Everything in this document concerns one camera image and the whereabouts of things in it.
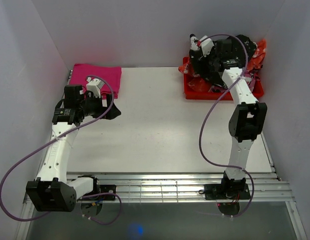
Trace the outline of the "black white tie-dye trousers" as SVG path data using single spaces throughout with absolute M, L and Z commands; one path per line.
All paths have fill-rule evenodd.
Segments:
M 237 35 L 213 40 L 214 47 L 204 57 L 197 46 L 199 40 L 194 34 L 190 35 L 189 60 L 194 73 L 214 86 L 226 88 L 227 85 L 221 78 L 223 71 L 235 67 L 241 69 L 248 64 L 245 44 Z

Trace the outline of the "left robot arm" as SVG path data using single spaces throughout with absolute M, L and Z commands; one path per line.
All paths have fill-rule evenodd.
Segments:
M 26 186 L 26 193 L 39 212 L 71 212 L 78 199 L 86 196 L 95 200 L 101 188 L 91 175 L 67 182 L 67 165 L 74 140 L 86 117 L 112 120 L 121 115 L 111 94 L 106 95 L 103 106 L 101 89 L 104 83 L 95 78 L 82 86 L 67 85 L 64 98 L 55 106 L 52 119 L 52 141 L 44 163 L 33 181 Z

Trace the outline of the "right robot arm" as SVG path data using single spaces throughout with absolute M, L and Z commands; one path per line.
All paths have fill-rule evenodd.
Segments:
M 227 199 L 237 197 L 247 200 L 251 197 L 246 184 L 245 168 L 249 151 L 261 133 L 267 106 L 253 95 L 244 78 L 244 67 L 248 56 L 240 60 L 237 50 L 245 50 L 241 41 L 233 37 L 216 42 L 216 55 L 220 62 L 220 75 L 229 90 L 235 110 L 229 120 L 228 129 L 232 147 L 228 167 L 218 188 L 218 193 Z

